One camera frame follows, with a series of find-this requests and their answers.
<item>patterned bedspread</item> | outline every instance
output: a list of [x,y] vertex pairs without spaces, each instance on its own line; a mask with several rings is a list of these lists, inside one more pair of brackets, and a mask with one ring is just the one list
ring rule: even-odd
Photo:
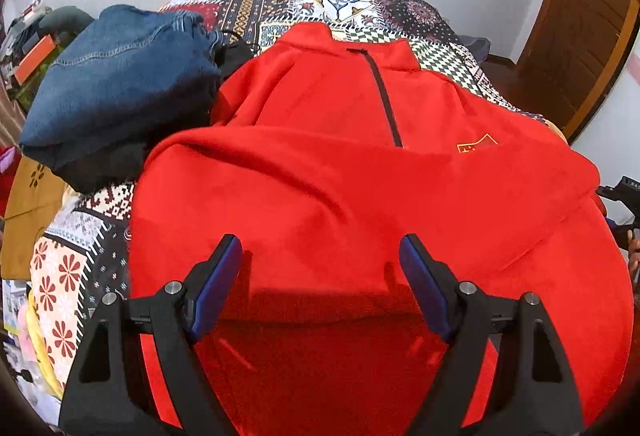
[[[423,69],[441,72],[481,98],[520,112],[493,88],[437,9],[423,0],[171,0],[161,10],[180,8],[201,13],[210,29],[236,32],[256,44],[258,54],[301,21],[325,22],[337,40],[407,38]],[[84,325],[102,295],[129,296],[134,188],[133,183],[115,185],[70,203],[36,242],[31,260],[36,313],[62,388]]]

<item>brown door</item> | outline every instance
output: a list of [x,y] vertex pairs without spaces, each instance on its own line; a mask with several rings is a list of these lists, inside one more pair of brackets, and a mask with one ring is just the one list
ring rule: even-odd
[[637,16],[637,0],[545,0],[518,71],[530,90],[546,84],[539,112],[565,136],[581,129],[610,88]]

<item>silver bolt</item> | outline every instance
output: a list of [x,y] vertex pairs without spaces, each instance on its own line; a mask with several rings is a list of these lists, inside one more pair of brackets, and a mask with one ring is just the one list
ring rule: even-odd
[[473,295],[474,293],[476,293],[478,291],[478,287],[475,284],[473,284],[472,282],[469,282],[469,281],[461,282],[460,286],[458,286],[458,288],[465,295]]
[[169,295],[175,295],[182,289],[182,283],[180,281],[171,281],[164,285],[164,292]]
[[538,304],[540,304],[540,297],[538,297],[533,292],[529,292],[526,295],[524,295],[524,300],[526,300],[527,303],[531,304],[532,306],[537,306]]
[[109,293],[105,293],[102,296],[102,304],[106,304],[107,306],[110,306],[111,304],[116,302],[117,298],[118,296],[114,294],[114,292],[110,291]]

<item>yellow logo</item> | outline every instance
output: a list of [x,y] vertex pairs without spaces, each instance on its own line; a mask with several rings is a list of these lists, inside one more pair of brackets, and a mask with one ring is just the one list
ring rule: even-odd
[[463,154],[465,152],[471,152],[478,149],[484,149],[492,145],[498,145],[498,142],[494,140],[489,133],[482,136],[475,143],[461,143],[458,145],[458,152]]

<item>orange box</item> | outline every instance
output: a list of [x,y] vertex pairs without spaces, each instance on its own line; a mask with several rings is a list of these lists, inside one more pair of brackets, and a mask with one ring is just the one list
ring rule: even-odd
[[40,63],[49,56],[49,53],[56,48],[56,45],[51,38],[51,35],[47,35],[46,37],[42,37],[40,41],[33,47],[33,50],[27,53],[18,69],[15,70],[14,75],[15,79],[18,81],[20,85],[22,85],[27,78],[29,78],[30,74],[35,71],[36,67],[40,65]]

